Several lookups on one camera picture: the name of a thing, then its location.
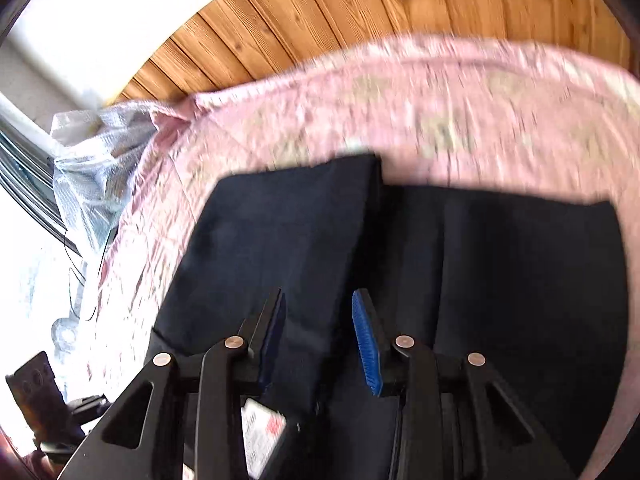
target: black garment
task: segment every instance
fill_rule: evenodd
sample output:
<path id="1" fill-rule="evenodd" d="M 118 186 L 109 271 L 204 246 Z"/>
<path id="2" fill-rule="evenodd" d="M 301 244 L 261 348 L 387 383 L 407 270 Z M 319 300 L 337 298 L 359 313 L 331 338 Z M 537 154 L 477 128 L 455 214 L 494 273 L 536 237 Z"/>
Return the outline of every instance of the black garment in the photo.
<path id="1" fill-rule="evenodd" d="M 398 402 L 364 381 L 350 319 L 364 286 L 390 335 L 482 352 L 579 472 L 620 380 L 625 272 L 609 203 L 383 186 L 370 155 L 233 176 L 204 208 L 148 356 L 205 351 L 280 286 L 285 336 L 261 401 L 325 414 L 297 476 L 386 479 Z"/>

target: wood paneling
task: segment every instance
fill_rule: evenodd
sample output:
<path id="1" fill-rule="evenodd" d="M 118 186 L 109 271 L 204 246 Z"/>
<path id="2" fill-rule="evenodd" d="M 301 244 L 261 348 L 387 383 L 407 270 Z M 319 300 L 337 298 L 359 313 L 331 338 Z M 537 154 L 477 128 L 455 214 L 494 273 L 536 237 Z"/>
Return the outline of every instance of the wood paneling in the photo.
<path id="1" fill-rule="evenodd" d="M 177 100 L 281 72 L 326 52 L 402 32 L 453 32 L 558 44 L 631 66 L 602 0 L 213 0 L 123 90 Z"/>

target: clothing tag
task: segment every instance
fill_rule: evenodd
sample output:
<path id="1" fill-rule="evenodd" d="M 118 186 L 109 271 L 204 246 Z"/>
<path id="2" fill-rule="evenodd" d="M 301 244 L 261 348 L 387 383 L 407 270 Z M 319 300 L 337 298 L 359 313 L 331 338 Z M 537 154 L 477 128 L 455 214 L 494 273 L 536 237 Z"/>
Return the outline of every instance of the clothing tag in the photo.
<path id="1" fill-rule="evenodd" d="M 258 480 L 282 436 L 287 420 L 253 399 L 247 399 L 241 412 L 246 471 L 251 478 Z"/>

